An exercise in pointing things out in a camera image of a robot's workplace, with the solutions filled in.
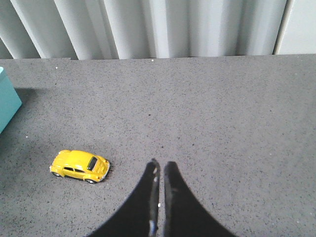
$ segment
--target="black tire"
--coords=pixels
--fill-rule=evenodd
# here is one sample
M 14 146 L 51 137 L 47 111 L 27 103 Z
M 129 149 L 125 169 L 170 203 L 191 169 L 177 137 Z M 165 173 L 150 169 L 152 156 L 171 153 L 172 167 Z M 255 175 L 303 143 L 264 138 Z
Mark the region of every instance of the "black tire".
M 55 172 L 52 172 L 52 174 L 55 175 L 55 176 L 57 176 L 57 177 L 61 177 L 60 174 L 57 174 L 57 173 L 55 173 Z
M 96 183 L 95 181 L 93 181 L 93 180 L 91 180 L 91 179 L 86 179 L 85 181 L 88 182 L 88 183 L 90 183 L 90 184 L 95 184 L 95 183 Z

